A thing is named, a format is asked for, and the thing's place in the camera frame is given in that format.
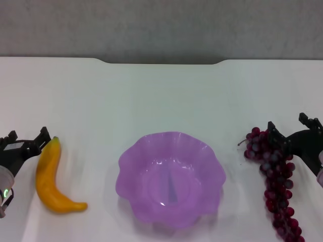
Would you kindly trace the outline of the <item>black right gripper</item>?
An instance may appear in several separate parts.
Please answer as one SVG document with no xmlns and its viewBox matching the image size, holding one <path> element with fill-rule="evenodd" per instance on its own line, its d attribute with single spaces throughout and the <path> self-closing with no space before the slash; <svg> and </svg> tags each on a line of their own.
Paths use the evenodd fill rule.
<svg viewBox="0 0 323 242">
<path fill-rule="evenodd" d="M 322 124 L 318 118 L 308 118 L 301 112 L 299 121 L 309 128 L 296 132 L 287 137 L 287 154 L 295 155 L 302 159 L 314 175 L 318 175 L 322 170 L 322 162 L 319 155 L 322 152 Z M 269 121 L 267 124 L 268 142 L 273 146 L 282 146 L 285 143 L 283 136 L 273 124 Z"/>
</svg>

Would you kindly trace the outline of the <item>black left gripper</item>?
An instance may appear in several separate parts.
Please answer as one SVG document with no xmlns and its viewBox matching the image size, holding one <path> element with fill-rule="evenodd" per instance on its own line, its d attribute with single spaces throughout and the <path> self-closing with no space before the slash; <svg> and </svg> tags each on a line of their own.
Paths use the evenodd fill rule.
<svg viewBox="0 0 323 242">
<path fill-rule="evenodd" d="M 47 127 L 43 127 L 33 141 L 16 142 L 17 138 L 16 131 L 10 131 L 6 137 L 0 138 L 1 166 L 8 169 L 13 177 L 17 175 L 26 160 L 40 154 L 49 142 L 49 132 Z"/>
</svg>

